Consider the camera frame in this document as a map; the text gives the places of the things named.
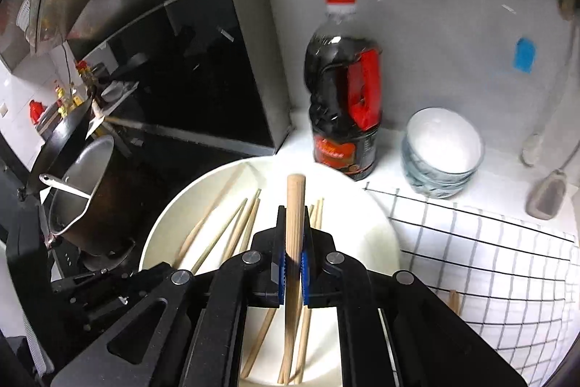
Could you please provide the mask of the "middle floral ceramic bowl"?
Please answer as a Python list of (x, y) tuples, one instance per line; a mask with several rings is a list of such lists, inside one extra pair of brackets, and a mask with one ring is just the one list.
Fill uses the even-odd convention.
[(471, 180), (477, 169), (461, 173), (439, 171), (421, 160), (410, 148), (401, 152), (404, 175), (421, 193), (458, 193)]

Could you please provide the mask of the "blue wall hook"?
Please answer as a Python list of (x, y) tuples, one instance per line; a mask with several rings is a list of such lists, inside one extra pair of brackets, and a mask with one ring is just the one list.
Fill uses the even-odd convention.
[(527, 37), (521, 37), (516, 42), (513, 67), (517, 71), (530, 74), (536, 59), (536, 45)]

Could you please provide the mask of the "metal spatula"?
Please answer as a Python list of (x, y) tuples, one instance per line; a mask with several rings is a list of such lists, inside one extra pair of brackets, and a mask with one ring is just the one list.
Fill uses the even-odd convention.
[(565, 170), (578, 153), (579, 143), (576, 143), (562, 165), (535, 184), (526, 201), (528, 215), (539, 220), (551, 220), (558, 216), (567, 190)]

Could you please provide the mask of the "black range hood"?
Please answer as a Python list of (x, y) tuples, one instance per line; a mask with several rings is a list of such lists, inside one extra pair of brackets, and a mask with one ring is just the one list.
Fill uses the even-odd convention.
[(105, 64), (120, 81), (175, 86), (184, 107), (148, 124), (210, 133), (251, 151), (290, 131), (288, 87), (269, 0), (1, 0), (1, 63), (52, 52)]

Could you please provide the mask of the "large white round tray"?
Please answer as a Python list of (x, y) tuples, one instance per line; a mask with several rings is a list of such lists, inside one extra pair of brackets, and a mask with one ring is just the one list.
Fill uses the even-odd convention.
[(191, 183), (148, 235), (131, 309), (136, 386), (393, 386), (399, 248), (381, 207), (346, 176), (276, 157)]

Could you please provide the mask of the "floral ceramic bowl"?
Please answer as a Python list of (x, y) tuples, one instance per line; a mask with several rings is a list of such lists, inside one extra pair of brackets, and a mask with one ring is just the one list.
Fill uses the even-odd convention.
[(485, 155), (475, 126), (460, 114), (439, 107), (417, 111), (408, 121), (405, 137), (414, 155), (435, 171), (472, 174)]
[(416, 193), (437, 199), (453, 197), (468, 185), (468, 181), (460, 183), (435, 183), (428, 179), (414, 177), (411, 174), (406, 174), (405, 179)]
[(401, 152), (404, 175), (421, 193), (458, 193), (471, 180), (477, 169), (461, 173), (439, 171), (421, 160), (410, 148)]

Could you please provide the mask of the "bottom floral ceramic bowl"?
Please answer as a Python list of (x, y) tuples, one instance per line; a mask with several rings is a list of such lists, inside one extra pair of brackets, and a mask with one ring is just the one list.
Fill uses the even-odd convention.
[(406, 174), (405, 179), (416, 193), (437, 199), (453, 197), (468, 185), (468, 181), (460, 183), (435, 183), (428, 179), (414, 177), (411, 174)]

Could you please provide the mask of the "dark soy sauce bottle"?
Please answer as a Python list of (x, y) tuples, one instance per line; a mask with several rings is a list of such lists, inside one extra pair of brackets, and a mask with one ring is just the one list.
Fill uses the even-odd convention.
[(355, 181), (374, 170), (381, 126), (381, 47), (357, 17), (357, 0), (326, 0), (304, 62), (314, 158)]

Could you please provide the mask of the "black wok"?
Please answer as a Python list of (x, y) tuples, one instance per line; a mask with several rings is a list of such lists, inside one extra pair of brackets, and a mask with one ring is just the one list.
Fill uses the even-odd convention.
[(32, 166), (26, 186), (22, 189), (23, 195), (27, 197), (38, 194), (47, 188), (39, 179), (41, 174), (49, 174), (57, 178), (64, 176), (84, 149), (91, 114), (91, 101), (87, 100), (69, 113), (54, 129)]

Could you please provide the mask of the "top floral ceramic bowl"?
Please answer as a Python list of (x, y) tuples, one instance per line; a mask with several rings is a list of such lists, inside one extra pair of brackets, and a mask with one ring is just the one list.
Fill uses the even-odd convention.
[(460, 114), (439, 107), (417, 111), (408, 121), (405, 137), (414, 155), (435, 171), (472, 174), (485, 155), (475, 126)]

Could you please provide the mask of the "checkered white table cloth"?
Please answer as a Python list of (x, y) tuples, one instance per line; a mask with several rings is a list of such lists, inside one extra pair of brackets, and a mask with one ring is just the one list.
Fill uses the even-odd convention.
[(579, 245), (532, 223), (399, 189), (364, 188), (384, 209), (400, 266), (463, 320), (530, 386), (544, 386), (579, 334)]

